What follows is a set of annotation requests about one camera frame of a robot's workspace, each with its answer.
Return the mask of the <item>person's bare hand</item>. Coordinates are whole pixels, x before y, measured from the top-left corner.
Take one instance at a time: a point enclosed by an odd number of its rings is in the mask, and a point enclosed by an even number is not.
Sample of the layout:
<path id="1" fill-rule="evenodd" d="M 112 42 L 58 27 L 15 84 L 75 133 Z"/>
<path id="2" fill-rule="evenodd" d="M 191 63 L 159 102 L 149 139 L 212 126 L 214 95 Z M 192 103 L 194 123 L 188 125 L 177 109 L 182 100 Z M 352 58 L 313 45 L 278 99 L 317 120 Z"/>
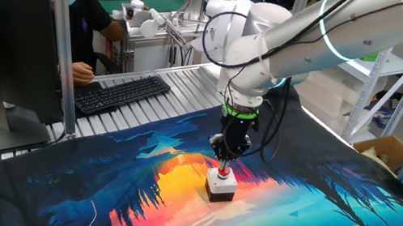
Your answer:
<path id="1" fill-rule="evenodd" d="M 89 66 L 85 62 L 73 63 L 72 72 L 73 72 L 73 82 L 75 86 L 85 86 L 95 78 L 92 66 Z"/>

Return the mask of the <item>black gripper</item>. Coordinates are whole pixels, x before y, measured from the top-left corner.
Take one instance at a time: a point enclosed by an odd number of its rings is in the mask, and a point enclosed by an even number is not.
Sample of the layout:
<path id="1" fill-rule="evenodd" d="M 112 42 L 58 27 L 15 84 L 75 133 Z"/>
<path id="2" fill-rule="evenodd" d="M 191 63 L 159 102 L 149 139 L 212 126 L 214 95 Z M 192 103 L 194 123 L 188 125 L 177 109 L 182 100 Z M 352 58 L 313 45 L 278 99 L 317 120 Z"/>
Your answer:
<path id="1" fill-rule="evenodd" d="M 219 162 L 219 171 L 230 170 L 232 161 L 240 158 L 252 146 L 248 130 L 258 131 L 258 118 L 244 119 L 239 117 L 226 117 L 223 119 L 223 134 L 210 136 L 210 145 L 214 150 L 214 157 Z"/>

